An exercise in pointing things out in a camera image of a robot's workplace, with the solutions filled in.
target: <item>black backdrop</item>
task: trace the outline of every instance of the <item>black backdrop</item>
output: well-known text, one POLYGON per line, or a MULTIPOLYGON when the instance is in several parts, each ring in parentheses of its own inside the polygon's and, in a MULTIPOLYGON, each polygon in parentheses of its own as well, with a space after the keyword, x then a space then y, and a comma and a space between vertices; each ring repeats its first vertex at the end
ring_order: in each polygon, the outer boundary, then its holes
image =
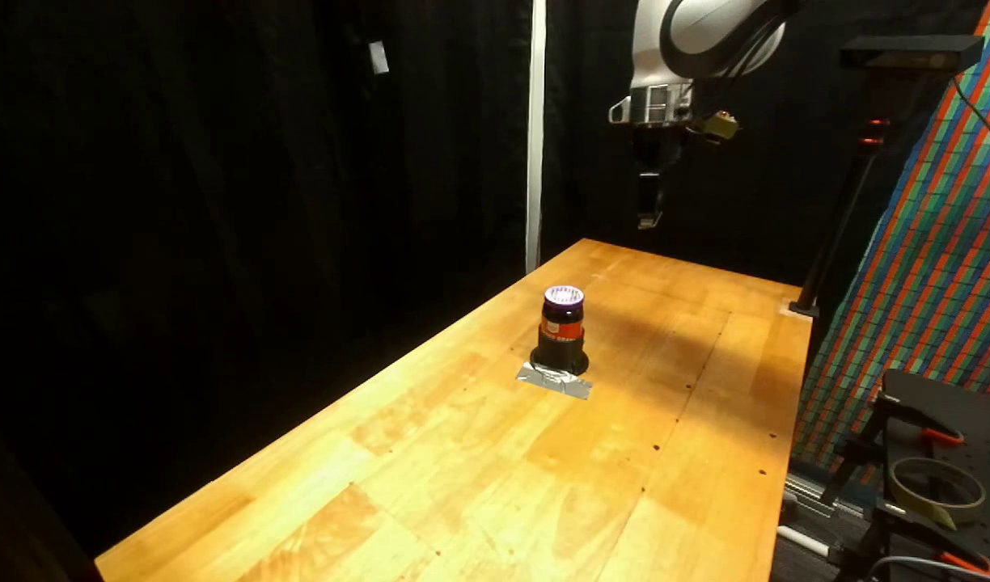
MULTIPOLYGON (((168 465, 216 477, 269 440, 232 451, 232 426, 317 412, 522 271, 527 10, 0 3, 0 426, 86 552, 117 514, 138 524, 193 487, 168 465), (431 326, 383 336, 450 285, 431 326), (377 355, 349 373, 369 332, 377 355)), ((626 133, 606 125, 626 10, 550 0, 542 256, 600 236, 798 280, 866 94, 837 45, 964 33, 976 10, 804 0, 732 96, 742 138, 692 153, 664 233, 633 236, 626 133)), ((895 172, 874 179, 878 206, 895 172)))
POLYGON ((0 3, 0 426, 86 552, 516 275, 522 22, 0 3), (390 350, 390 320, 475 266, 390 350))

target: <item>wire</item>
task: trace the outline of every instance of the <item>wire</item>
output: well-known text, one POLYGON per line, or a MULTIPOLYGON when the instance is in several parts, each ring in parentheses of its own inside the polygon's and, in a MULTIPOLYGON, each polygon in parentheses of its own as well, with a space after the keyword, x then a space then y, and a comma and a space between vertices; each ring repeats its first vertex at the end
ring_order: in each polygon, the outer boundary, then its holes
POLYGON ((772 40, 772 33, 778 30, 778 22, 785 22, 785 10, 772 10, 745 45, 736 45, 742 56, 732 59, 732 67, 725 72, 725 84, 720 84, 720 105, 732 100, 734 94, 734 80, 746 72, 746 64, 754 63, 754 56, 762 49, 762 41, 772 40))
POLYGON ((990 572, 972 572, 972 569, 960 569, 960 566, 951 566, 951 564, 942 564, 942 560, 921 560, 921 556, 884 556, 884 560, 874 564, 869 579, 878 579, 878 569, 884 569, 884 566, 919 566, 919 569, 956 572, 956 576, 966 576, 966 579, 990 579, 990 572))
POLYGON ((951 80, 951 84, 955 84, 955 94, 960 96, 960 105, 966 105, 976 113, 976 121, 984 124, 984 130, 990 133, 990 121, 976 109, 976 105, 960 91, 956 80, 951 80))

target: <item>wooden table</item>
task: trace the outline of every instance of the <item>wooden table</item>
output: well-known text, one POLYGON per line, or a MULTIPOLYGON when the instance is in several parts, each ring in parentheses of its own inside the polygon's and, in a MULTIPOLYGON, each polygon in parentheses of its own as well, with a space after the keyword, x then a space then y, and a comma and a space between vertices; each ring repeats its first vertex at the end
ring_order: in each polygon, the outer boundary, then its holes
POLYGON ((117 579, 765 579, 795 288, 581 241, 105 549, 117 579), (516 383, 586 290, 589 400, 516 383))

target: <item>black curtain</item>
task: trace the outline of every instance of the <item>black curtain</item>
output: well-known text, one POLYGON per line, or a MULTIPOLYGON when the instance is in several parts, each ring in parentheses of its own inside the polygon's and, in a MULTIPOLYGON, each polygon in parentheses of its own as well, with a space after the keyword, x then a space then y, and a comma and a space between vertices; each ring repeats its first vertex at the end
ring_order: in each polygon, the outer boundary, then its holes
POLYGON ((86 552, 516 275, 525 56, 516 3, 0 3, 0 426, 86 552))

